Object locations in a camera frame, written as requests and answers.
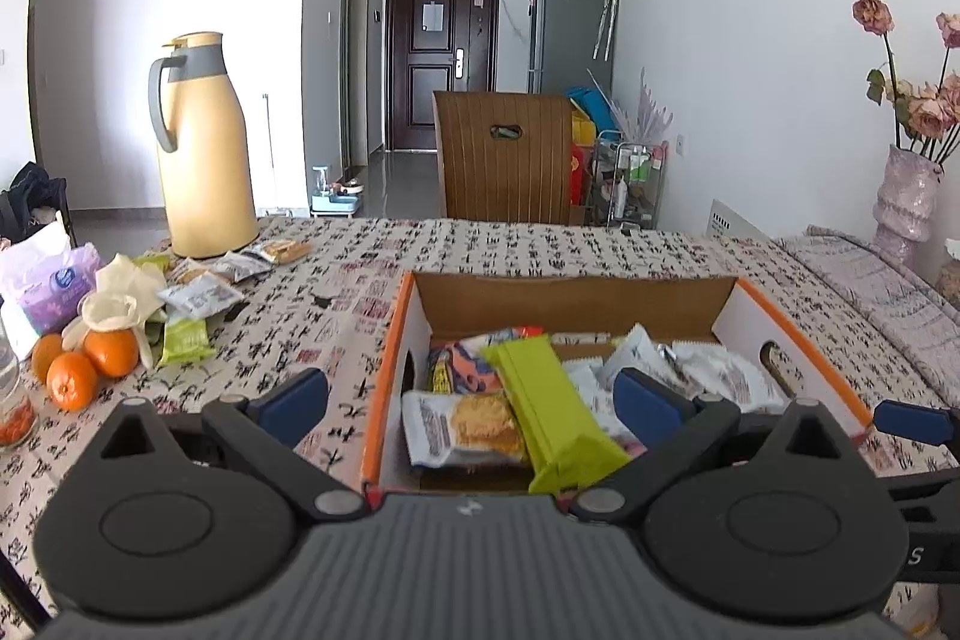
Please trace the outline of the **long green snack bar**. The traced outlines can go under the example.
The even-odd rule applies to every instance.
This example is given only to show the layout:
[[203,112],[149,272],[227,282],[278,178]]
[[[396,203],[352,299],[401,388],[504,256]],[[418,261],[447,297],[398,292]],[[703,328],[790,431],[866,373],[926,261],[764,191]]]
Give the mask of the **long green snack bar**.
[[516,416],[534,477],[532,495],[584,491],[630,463],[587,409],[546,336],[483,347]]

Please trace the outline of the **white cracker snack packet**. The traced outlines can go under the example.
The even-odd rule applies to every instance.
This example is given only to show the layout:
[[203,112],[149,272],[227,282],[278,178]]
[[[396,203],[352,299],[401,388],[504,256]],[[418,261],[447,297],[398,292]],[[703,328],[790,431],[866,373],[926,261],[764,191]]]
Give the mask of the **white cracker snack packet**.
[[526,442],[503,393],[402,396],[402,425],[416,468],[526,466]]

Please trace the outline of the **red orange chip bag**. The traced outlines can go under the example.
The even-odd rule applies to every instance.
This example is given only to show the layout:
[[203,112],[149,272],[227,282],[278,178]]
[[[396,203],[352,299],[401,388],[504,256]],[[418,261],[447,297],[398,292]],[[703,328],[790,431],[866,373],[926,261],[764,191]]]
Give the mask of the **red orange chip bag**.
[[503,390],[501,378],[485,356],[487,347],[542,336],[540,326],[513,326],[486,335],[448,342],[430,356],[428,390],[439,395],[478,395]]

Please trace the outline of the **calligraphy print tablecloth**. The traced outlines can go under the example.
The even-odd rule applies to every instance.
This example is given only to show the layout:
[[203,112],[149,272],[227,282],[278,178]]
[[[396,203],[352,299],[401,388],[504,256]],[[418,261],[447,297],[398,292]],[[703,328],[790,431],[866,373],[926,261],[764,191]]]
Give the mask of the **calligraphy print tablecloth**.
[[374,382],[409,271],[638,280],[739,276],[788,315],[862,403],[947,403],[880,331],[776,241],[453,220],[268,218],[262,234],[308,242],[311,253],[252,284],[241,312],[213,325],[212,357],[137,372],[106,386],[80,413],[55,408],[43,390],[32,392],[36,429],[2,456],[2,549],[36,596],[46,594],[31,551],[37,520],[99,425],[128,396],[151,399],[165,413],[195,411],[220,393],[258,395],[316,367],[331,381],[332,403],[299,453],[337,479],[358,481]]

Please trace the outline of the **small green snack packet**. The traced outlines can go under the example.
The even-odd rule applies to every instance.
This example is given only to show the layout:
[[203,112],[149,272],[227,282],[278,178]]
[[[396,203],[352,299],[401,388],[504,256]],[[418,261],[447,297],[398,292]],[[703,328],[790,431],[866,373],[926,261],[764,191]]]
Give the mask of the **small green snack packet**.
[[174,364],[190,364],[215,354],[205,320],[169,320],[164,325],[163,347],[158,360],[160,367]]

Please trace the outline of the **red cardboard pumpkin box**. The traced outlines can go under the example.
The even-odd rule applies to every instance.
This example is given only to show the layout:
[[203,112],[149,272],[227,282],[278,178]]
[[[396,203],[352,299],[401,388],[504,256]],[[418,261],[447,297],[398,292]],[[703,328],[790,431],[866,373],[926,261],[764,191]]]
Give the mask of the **red cardboard pumpkin box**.
[[755,365],[779,347],[800,372],[789,393],[827,406],[854,443],[872,413],[818,347],[765,292],[743,278],[498,278],[410,271],[398,288],[381,369],[374,382],[359,462],[359,486],[418,492],[421,479],[402,432],[405,390],[428,385],[428,353],[506,326],[540,326],[550,336],[608,335],[635,325],[659,342],[717,342]]

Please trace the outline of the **white barcode snack packet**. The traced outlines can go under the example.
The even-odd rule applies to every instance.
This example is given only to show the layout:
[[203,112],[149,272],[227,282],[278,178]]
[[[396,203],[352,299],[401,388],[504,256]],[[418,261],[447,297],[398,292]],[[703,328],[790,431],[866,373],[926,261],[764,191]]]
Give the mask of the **white barcode snack packet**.
[[189,283],[158,292],[158,299],[190,320],[206,320],[228,312],[244,301],[244,294],[213,273],[203,273]]

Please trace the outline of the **rear orange mandarin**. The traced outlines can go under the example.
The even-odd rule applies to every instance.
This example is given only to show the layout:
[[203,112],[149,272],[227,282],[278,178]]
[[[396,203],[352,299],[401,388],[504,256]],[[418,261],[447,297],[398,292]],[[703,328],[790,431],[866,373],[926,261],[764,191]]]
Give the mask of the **rear orange mandarin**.
[[89,331],[83,353],[98,374],[110,380],[124,378],[140,364],[139,343],[132,330]]

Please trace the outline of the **yellow thermos jug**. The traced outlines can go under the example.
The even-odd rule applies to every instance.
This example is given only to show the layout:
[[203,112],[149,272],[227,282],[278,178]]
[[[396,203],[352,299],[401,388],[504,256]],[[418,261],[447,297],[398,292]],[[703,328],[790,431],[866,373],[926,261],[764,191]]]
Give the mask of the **yellow thermos jug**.
[[181,257],[211,259],[259,235],[244,113],[223,35],[189,32],[166,47],[149,69],[148,110],[169,239]]

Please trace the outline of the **brown wooden chair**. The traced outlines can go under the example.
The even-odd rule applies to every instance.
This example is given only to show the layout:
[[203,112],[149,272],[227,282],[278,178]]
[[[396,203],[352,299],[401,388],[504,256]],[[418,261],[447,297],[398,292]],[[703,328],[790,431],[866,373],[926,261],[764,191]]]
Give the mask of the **brown wooden chair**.
[[571,113],[560,96],[438,92],[444,214],[485,223],[568,224]]

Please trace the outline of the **purple tissue pack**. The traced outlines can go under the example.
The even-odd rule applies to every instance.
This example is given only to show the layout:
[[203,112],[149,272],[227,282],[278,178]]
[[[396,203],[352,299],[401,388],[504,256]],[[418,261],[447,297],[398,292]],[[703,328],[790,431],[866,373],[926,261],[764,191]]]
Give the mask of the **purple tissue pack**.
[[11,349],[26,360],[43,336],[78,315],[101,268],[93,244],[75,247],[62,216],[2,252],[2,320]]

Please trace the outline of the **drinking glass with goji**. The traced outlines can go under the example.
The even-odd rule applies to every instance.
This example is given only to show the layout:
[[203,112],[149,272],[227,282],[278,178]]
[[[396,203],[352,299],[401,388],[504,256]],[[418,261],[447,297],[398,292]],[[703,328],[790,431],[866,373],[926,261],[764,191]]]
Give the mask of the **drinking glass with goji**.
[[20,445],[36,424],[36,409],[21,383],[20,361],[7,333],[0,335],[0,447]]

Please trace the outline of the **pink textured flower vase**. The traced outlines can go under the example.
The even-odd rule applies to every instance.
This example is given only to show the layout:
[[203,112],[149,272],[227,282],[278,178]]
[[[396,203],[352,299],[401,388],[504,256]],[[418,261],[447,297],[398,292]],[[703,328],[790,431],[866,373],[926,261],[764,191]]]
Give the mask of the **pink textured flower vase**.
[[875,247],[914,268],[918,248],[929,241],[944,167],[916,152],[890,146],[875,198]]

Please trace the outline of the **dried pink rose bouquet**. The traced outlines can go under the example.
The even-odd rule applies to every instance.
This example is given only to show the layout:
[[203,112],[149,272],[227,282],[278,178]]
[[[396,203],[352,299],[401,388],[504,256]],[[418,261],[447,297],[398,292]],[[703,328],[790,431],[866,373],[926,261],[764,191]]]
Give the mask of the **dried pink rose bouquet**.
[[937,2],[923,35],[896,29],[893,0],[854,0],[851,16],[882,47],[882,62],[867,71],[866,97],[892,112],[896,149],[944,167],[958,152],[958,0]]

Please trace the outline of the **dark brown entrance door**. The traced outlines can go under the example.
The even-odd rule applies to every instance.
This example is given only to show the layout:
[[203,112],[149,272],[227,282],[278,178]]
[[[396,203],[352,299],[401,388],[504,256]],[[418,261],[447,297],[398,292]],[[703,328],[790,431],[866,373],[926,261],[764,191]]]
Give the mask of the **dark brown entrance door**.
[[386,2],[386,145],[433,151],[434,96],[494,88],[500,0]]

